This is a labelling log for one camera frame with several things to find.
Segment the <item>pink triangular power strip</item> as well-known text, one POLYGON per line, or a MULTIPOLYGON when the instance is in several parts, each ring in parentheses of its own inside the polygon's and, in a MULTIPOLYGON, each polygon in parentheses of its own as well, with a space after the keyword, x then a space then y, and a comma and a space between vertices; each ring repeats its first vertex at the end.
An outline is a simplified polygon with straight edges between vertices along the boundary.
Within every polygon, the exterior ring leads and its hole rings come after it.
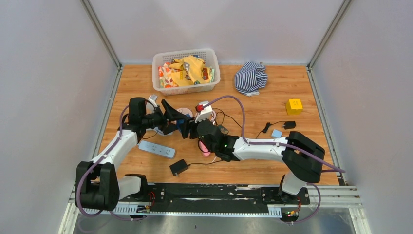
POLYGON ((211 152, 207 149, 207 147, 201 142, 198 142, 198 147, 204 157, 210 156, 211 152))

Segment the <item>dark green adapter plug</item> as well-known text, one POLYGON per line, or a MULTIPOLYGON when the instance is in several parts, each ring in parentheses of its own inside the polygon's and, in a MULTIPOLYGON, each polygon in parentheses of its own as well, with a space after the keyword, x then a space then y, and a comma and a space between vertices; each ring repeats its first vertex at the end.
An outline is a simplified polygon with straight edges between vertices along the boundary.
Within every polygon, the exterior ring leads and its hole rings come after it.
POLYGON ((228 135, 229 130, 226 127, 224 127, 223 125, 218 125, 218 128, 223 134, 228 135))

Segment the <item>light blue charger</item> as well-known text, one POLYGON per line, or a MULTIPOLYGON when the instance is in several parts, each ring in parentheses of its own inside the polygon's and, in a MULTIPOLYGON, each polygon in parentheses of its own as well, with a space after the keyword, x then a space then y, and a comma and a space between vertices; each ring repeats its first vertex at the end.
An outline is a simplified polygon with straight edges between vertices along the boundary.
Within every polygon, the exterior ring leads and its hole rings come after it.
POLYGON ((274 129, 271 133, 272 138, 281 138, 282 137, 282 132, 279 130, 274 129))

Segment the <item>yellow cube socket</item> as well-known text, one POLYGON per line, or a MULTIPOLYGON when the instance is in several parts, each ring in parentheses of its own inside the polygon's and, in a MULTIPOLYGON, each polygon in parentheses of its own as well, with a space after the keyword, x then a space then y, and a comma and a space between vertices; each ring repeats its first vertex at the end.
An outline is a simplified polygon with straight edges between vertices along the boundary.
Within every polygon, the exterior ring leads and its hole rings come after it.
POLYGON ((289 99, 285 107, 288 115, 299 115, 303 111, 303 105, 300 99, 289 99))

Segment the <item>blue cube socket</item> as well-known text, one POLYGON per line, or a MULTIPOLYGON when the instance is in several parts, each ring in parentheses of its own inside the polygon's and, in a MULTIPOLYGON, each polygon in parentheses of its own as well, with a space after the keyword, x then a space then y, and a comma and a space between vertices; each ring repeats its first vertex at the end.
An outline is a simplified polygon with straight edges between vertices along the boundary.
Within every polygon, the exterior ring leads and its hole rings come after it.
POLYGON ((179 120, 177 120, 177 121, 176 121, 177 129, 178 129, 180 132, 183 132, 183 131, 186 129, 186 123, 187 123, 187 121, 186 121, 185 119, 179 119, 179 120))

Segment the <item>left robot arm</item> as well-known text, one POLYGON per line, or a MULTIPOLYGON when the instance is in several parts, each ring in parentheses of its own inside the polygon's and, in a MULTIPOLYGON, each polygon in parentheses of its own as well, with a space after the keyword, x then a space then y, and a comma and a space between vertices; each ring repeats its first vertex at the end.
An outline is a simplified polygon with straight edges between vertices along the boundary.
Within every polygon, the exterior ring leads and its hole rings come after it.
POLYGON ((143 97, 133 97, 119 117, 119 128, 111 143, 90 161, 76 168, 75 204, 82 214, 97 216, 113 211, 119 200, 132 196, 144 201, 149 196, 145 175, 126 174, 118 178, 116 170, 126 155, 139 143, 147 129, 157 127, 164 134, 178 129, 177 122, 192 118, 172 108, 165 100, 161 108, 143 97))

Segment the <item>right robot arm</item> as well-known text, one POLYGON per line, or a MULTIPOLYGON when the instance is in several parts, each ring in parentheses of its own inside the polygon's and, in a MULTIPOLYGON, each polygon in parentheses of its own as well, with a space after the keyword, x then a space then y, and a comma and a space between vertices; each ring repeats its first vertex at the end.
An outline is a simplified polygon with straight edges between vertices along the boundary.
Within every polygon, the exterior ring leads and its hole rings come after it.
POLYGON ((189 137, 197 138, 207 150, 223 161, 250 159, 283 162, 289 173, 282 177, 278 197, 283 203, 295 200, 307 183, 319 183, 325 150, 300 132, 287 137, 250 139, 224 134, 209 120, 193 123, 189 137))

